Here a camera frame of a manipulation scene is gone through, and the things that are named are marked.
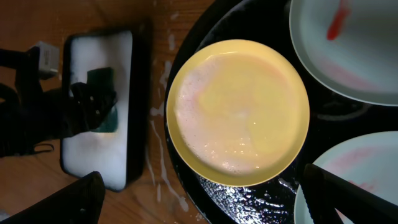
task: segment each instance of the yellow bowl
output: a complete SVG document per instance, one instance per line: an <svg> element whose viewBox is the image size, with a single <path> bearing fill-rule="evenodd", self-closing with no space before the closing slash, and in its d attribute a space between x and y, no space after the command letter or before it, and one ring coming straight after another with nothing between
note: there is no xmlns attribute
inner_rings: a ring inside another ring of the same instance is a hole
<svg viewBox="0 0 398 224"><path fill-rule="evenodd" d="M298 105L300 105L297 110L297 113L299 114L298 131L296 131L295 139L293 140L293 144L291 144L291 147L288 149L288 151L281 159L279 159L278 162L275 162L273 165L245 175L233 175L222 172L204 163L196 155L194 155L194 153L189 149L183 140L174 111L180 86L189 71L202 64L212 55L220 55L225 53L239 53L254 56L268 64L275 66L275 68L278 68L280 73L285 76L285 79L290 83L290 90L295 94ZM289 166L289 164L296 158L297 154L301 150L305 137L307 136L308 125L310 121L310 109L307 92L305 91L304 84L294 67L283 56L281 56L280 53L265 45L249 40L226 40L217 42L205 47L204 49L201 49L192 57L190 57L189 60L187 60L178 71L172 86L170 87L167 98L166 114L167 128L169 129L170 137L178 154L185 161L185 163L197 174L208 180L223 185L239 187L260 184L270 180L286 169L286 167Z"/></svg>

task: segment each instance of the white soapy liquid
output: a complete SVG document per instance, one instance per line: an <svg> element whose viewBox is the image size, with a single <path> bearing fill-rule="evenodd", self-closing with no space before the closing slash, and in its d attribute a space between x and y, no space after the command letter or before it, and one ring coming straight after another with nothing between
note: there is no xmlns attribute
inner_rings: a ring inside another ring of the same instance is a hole
<svg viewBox="0 0 398 224"><path fill-rule="evenodd" d="M114 70L118 130L115 133L85 132L64 139L63 165L65 170L79 177L99 171L105 186L113 190L122 190L126 184L131 50L130 32L80 37L71 44L71 84L86 83L90 70L105 67Z"/></svg>
<svg viewBox="0 0 398 224"><path fill-rule="evenodd" d="M225 54L190 71L175 113L187 146L231 174L266 169L293 144L298 103L277 68L258 58Z"/></svg>

